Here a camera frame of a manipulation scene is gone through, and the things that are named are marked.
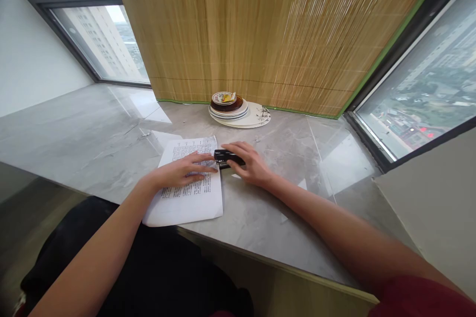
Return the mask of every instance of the bamboo shade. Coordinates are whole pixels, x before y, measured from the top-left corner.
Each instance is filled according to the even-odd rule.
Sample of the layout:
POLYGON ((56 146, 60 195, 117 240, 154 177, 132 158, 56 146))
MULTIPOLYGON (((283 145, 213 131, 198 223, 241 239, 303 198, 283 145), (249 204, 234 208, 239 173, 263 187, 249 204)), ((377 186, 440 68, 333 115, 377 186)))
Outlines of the bamboo shade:
POLYGON ((158 99, 338 115, 417 0, 123 0, 158 99))

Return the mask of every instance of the desk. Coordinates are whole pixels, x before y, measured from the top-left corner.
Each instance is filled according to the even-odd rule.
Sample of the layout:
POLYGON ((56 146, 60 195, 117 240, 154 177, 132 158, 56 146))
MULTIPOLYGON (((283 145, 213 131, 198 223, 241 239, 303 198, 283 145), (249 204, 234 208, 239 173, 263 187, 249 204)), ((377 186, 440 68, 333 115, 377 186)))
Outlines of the desk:
MULTIPOLYGON (((94 84, 0 118, 0 161, 121 203, 157 167, 168 140, 215 135, 247 141, 289 181, 347 208, 416 250, 372 177, 379 170, 342 118, 271 110, 235 129, 206 105, 158 104, 151 90, 94 84)), ((358 288, 317 234, 266 191, 222 170, 222 217, 182 228, 280 264, 358 288)))

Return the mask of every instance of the stapler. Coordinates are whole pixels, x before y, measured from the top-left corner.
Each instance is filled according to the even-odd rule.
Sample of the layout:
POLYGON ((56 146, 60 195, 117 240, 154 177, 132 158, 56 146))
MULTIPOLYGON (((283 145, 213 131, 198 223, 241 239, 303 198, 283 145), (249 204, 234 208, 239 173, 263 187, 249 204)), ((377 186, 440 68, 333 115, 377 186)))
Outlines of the stapler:
POLYGON ((245 164, 241 157, 228 150, 215 150, 213 157, 215 158, 219 169, 230 168, 230 165, 227 164, 228 160, 233 160, 241 166, 245 164))

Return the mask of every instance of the stack of plates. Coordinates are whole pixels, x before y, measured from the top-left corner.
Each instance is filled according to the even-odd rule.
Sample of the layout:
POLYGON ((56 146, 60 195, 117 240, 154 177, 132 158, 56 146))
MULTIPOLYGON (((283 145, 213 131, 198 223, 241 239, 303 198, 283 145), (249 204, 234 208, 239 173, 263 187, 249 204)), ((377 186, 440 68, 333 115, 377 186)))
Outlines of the stack of plates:
POLYGON ((218 92, 213 95, 208 111, 217 122, 226 126, 250 129, 266 125, 271 120, 267 108, 247 102, 240 96, 229 102, 223 102, 223 98, 231 96, 232 93, 229 92, 218 92))

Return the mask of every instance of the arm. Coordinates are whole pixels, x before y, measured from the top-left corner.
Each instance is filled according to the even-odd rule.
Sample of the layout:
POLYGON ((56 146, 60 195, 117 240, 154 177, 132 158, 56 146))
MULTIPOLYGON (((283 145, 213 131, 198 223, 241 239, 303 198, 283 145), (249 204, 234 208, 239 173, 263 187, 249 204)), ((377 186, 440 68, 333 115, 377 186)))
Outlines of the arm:
POLYGON ((30 316, 95 316, 114 285, 129 254, 140 222, 163 187, 185 186, 217 172, 193 164, 214 160, 210 154, 190 154, 159 167, 139 180, 125 201, 89 239, 31 312, 30 316))
POLYGON ((264 188, 307 221, 349 272, 374 293, 393 277, 410 275, 436 281, 465 296, 442 273, 395 239, 336 204, 272 173, 244 142, 222 145, 246 162, 246 170, 228 164, 245 182, 264 188))

